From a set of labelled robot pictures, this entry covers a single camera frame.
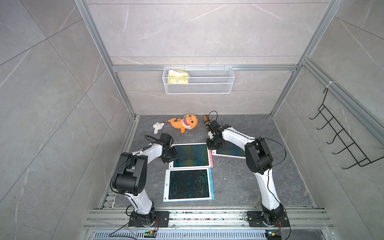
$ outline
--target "floor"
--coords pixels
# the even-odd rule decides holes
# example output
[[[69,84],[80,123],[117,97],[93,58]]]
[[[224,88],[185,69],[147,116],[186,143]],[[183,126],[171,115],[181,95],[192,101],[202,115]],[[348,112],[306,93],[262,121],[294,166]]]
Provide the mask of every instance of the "floor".
[[[144,139],[145,134],[154,135],[152,125],[170,118],[183,116],[155,115],[141,116],[134,135],[130,151],[136,151],[148,145]],[[205,142],[207,130],[202,116],[198,116],[198,125],[192,130],[181,134],[179,129],[169,124],[159,131],[173,136],[175,143]],[[236,130],[254,137],[268,137],[283,144],[280,134],[270,115],[219,115],[219,124],[229,124]],[[268,141],[274,163],[280,162],[284,157],[282,147]],[[260,206],[261,194],[254,174],[248,169],[244,159],[213,156],[212,182],[214,187],[214,200],[191,202],[163,202],[165,170],[168,164],[156,159],[148,164],[147,183],[145,189],[148,197],[156,207],[197,207],[197,206]],[[285,161],[273,168],[273,180],[276,191],[285,206],[312,205],[311,197],[302,182],[300,175],[289,155]],[[125,207],[128,199],[122,195],[116,196],[114,207]]]

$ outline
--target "white wire basket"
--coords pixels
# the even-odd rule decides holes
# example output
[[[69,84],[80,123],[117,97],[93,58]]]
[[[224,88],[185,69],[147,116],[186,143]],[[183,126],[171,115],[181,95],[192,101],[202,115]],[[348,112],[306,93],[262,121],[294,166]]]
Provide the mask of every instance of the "white wire basket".
[[[168,81],[169,70],[183,70],[188,73],[188,84],[172,84]],[[235,76],[231,67],[184,66],[166,67],[163,83],[167,94],[231,93]]]

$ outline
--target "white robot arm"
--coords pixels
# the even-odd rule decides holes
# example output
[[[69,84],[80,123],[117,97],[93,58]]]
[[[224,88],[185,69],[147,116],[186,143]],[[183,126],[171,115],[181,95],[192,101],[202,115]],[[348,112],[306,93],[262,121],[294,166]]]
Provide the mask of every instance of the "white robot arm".
[[[175,147],[170,147],[173,139],[169,134],[162,133],[160,139],[153,139],[155,139],[154,142],[140,151],[122,153],[119,158],[119,167],[111,181],[111,189],[116,189],[117,193],[129,199],[143,226],[151,226],[155,221],[155,208],[144,189],[147,180],[147,164],[157,157],[161,157],[164,163],[169,163],[178,157]]]
[[[220,149],[225,141],[229,141],[245,151],[247,166],[255,174],[262,194],[264,224],[277,224],[284,209],[273,183],[273,158],[265,139],[247,136],[229,125],[220,126],[215,120],[210,120],[208,115],[204,115],[203,120],[208,129],[207,146],[210,150]]]

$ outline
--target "tablet screen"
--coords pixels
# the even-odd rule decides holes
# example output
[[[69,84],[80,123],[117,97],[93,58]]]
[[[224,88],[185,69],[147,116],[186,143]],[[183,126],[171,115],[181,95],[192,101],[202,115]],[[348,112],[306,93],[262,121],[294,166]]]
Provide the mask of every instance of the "tablet screen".
[[[226,141],[222,148],[216,150],[216,154],[245,157],[245,151],[235,144]]]
[[[209,197],[208,173],[201,170],[171,171],[169,199],[192,199]]]
[[[175,145],[179,154],[173,161],[173,167],[209,166],[206,144]]]

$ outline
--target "white bunny plush toy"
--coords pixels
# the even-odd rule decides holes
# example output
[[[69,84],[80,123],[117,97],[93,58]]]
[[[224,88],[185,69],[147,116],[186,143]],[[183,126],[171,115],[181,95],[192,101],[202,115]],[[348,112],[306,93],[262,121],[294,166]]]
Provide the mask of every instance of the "white bunny plush toy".
[[[163,126],[164,126],[164,123],[163,123],[163,122],[162,122],[162,123],[157,122],[157,123],[155,123],[154,125],[152,125],[152,127],[155,129],[155,130],[153,130],[153,133],[154,133],[154,134],[158,134],[158,133],[159,133],[159,130],[162,129]]]

